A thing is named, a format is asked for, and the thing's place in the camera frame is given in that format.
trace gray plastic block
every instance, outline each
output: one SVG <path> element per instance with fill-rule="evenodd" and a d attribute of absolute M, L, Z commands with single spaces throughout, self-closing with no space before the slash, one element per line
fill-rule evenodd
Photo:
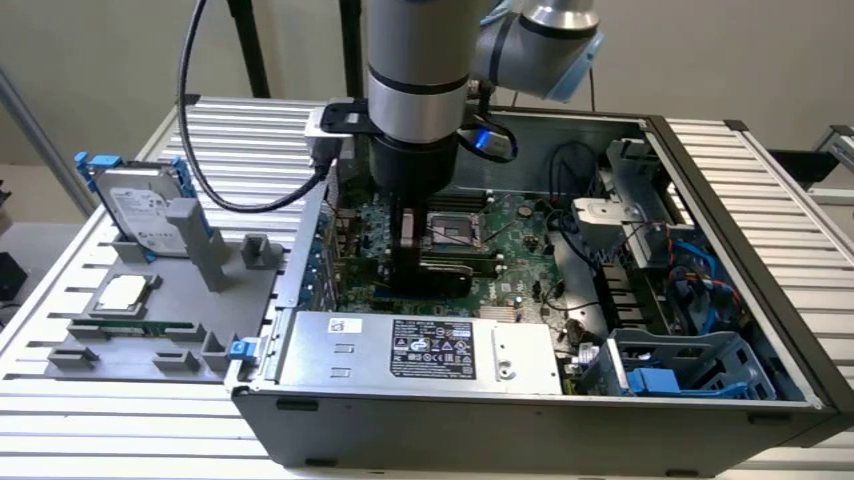
<path fill-rule="evenodd" d="M 187 258 L 159 257 L 148 264 L 132 265 L 118 260 L 102 287 L 115 275 L 156 275 L 160 278 L 160 286 L 150 291 L 146 300 L 144 317 L 75 317 L 71 323 L 75 328 L 98 322 L 94 326 L 106 333 L 106 338 L 86 338 L 90 332 L 83 329 L 82 338 L 70 336 L 58 349 L 88 347 L 98 355 L 98 361 L 91 369 L 63 369 L 48 363 L 46 375 L 75 380 L 222 383 L 226 370 L 220 368 L 227 369 L 226 350 L 231 339 L 258 335 L 278 274 L 276 270 L 248 270 L 240 245 L 227 244 L 227 248 L 228 260 L 222 268 L 228 283 L 219 293 L 208 290 Z M 210 333 L 215 343 L 208 340 Z M 223 348 L 222 352 L 216 351 L 218 346 Z M 174 351 L 191 352 L 199 363 L 196 371 L 164 371 L 155 365 L 155 353 Z"/>
<path fill-rule="evenodd" d="M 119 241 L 119 237 L 116 237 L 116 240 L 112 241 L 111 245 L 124 263 L 148 263 L 148 259 L 146 258 L 146 250 L 139 245 L 139 243 L 122 242 Z"/>
<path fill-rule="evenodd" d="M 68 333 L 78 340 L 106 340 L 107 332 L 102 330 L 98 325 L 75 325 L 75 321 L 71 321 L 68 325 Z"/>
<path fill-rule="evenodd" d="M 174 342 L 202 342 L 208 332 L 204 326 L 196 323 L 191 328 L 167 328 L 164 333 Z"/>
<path fill-rule="evenodd" d="M 282 246 L 272 245 L 267 235 L 248 234 L 243 237 L 240 256 L 250 270 L 278 269 L 282 264 Z"/>
<path fill-rule="evenodd" d="M 58 347 L 48 355 L 51 362 L 62 370 L 92 369 L 98 355 L 87 347 Z"/>
<path fill-rule="evenodd" d="M 231 341 L 239 340 L 236 335 L 232 335 Z M 214 332 L 208 333 L 204 337 L 204 343 L 202 344 L 202 358 L 215 372 L 224 372 L 228 370 L 228 352 L 226 346 L 216 340 Z"/>
<path fill-rule="evenodd" d="M 174 350 L 155 352 L 151 360 L 162 372 L 196 372 L 199 370 L 199 360 L 190 350 Z"/>
<path fill-rule="evenodd" d="M 218 261 L 222 255 L 211 244 L 199 200 L 195 198 L 176 198 L 172 200 L 166 212 L 166 220 L 178 228 L 187 245 L 190 261 L 199 268 L 208 290 L 220 292 L 227 284 L 222 263 Z"/>

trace black cable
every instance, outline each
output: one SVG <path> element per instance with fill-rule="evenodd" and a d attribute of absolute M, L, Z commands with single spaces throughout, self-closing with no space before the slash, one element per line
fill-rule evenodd
<path fill-rule="evenodd" d="M 597 111 L 597 82 L 593 76 L 593 67 L 587 70 L 587 76 L 590 77 L 590 110 Z"/>
<path fill-rule="evenodd" d="M 184 37 L 184 47 L 182 50 L 182 56 L 178 64 L 178 129 L 182 137 L 182 143 L 184 144 L 184 153 L 187 155 L 187 163 L 190 164 L 190 168 L 192 173 L 199 181 L 199 185 L 202 186 L 202 190 L 211 198 L 211 201 L 224 210 L 238 213 L 264 213 L 278 210 L 282 207 L 288 206 L 296 200 L 299 200 L 315 186 L 326 179 L 330 173 L 330 167 L 334 158 L 322 158 L 316 159 L 315 163 L 315 173 L 308 178 L 306 183 L 291 192 L 288 195 L 282 197 L 279 200 L 274 201 L 268 204 L 259 205 L 239 205 L 236 203 L 230 202 L 223 197 L 219 196 L 216 191 L 214 191 L 214 187 L 208 183 L 208 179 L 202 172 L 202 167 L 199 166 L 199 160 L 196 159 L 196 153 L 192 148 L 192 142 L 190 141 L 190 128 L 187 126 L 187 73 L 190 70 L 190 56 L 192 53 L 192 46 L 196 40 L 196 32 L 199 30 L 199 22 L 202 20 L 202 13 L 204 12 L 204 7 L 207 5 L 207 0 L 198 0 L 196 6 L 194 7 L 192 17 L 190 19 L 190 26 L 187 27 L 187 35 Z"/>
<path fill-rule="evenodd" d="M 566 234 L 566 231 L 563 229 L 563 217 L 569 214 L 569 212 L 562 212 L 563 214 L 558 217 L 558 233 L 561 233 L 561 237 L 563 238 L 563 241 L 567 243 L 567 245 L 570 246 L 570 249 L 573 250 L 573 252 L 575 252 L 575 255 L 578 255 L 578 258 L 581 258 L 585 263 L 587 264 L 587 266 L 593 269 L 593 271 L 595 272 L 597 269 L 599 268 L 599 266 L 597 265 L 597 263 L 590 259 L 590 257 L 581 251 L 581 249 L 575 246 L 575 243 L 573 243 L 573 240 L 570 239 L 570 236 Z"/>
<path fill-rule="evenodd" d="M 566 161 L 566 158 L 561 157 L 561 153 L 563 152 L 563 150 L 566 150 L 570 147 L 581 147 L 583 150 L 586 150 L 587 154 L 589 154 L 589 158 L 590 158 L 590 183 L 587 185 L 587 189 L 582 190 L 582 186 L 579 185 L 579 179 L 578 176 L 575 175 L 575 171 L 573 170 L 573 167 L 570 166 L 570 164 Z M 561 145 L 558 145 L 553 151 L 551 154 L 551 161 L 549 162 L 549 195 L 550 197 L 554 197 L 554 192 L 555 192 L 555 186 L 558 188 L 558 197 L 561 197 L 563 195 L 563 191 L 561 188 L 561 179 L 558 178 L 558 182 L 555 185 L 555 166 L 558 164 L 558 160 L 561 160 L 559 165 L 563 166 L 566 172 L 570 174 L 570 176 L 573 177 L 573 183 L 575 184 L 575 195 L 581 196 L 581 195 L 590 195 L 590 192 L 593 191 L 595 184 L 597 184 L 597 167 L 598 167 L 598 162 L 597 162 L 597 153 L 594 152 L 593 148 L 590 147 L 590 145 L 587 145 L 583 142 L 579 142 L 578 140 L 571 140 L 566 143 L 562 143 Z"/>
<path fill-rule="evenodd" d="M 549 287 L 549 290 L 546 291 L 546 295 L 543 295 L 543 304 L 549 305 L 549 307 L 551 307 L 553 310 L 557 310 L 559 312 L 574 312 L 575 310 L 582 310 L 587 307 L 593 307 L 594 305 L 599 305 L 599 302 L 587 302 L 583 305 L 579 305 L 578 307 L 570 307 L 570 308 L 562 308 L 558 307 L 555 305 L 553 305 L 551 303 L 551 294 L 555 291 L 555 288 L 558 287 L 558 285 L 561 285 L 563 283 L 563 280 L 555 282 L 555 284 Z"/>

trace power supply label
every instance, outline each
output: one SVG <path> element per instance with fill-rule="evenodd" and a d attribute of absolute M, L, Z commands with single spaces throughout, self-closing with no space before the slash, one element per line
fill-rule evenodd
<path fill-rule="evenodd" d="M 475 380 L 471 323 L 395 320 L 390 368 L 395 377 Z"/>

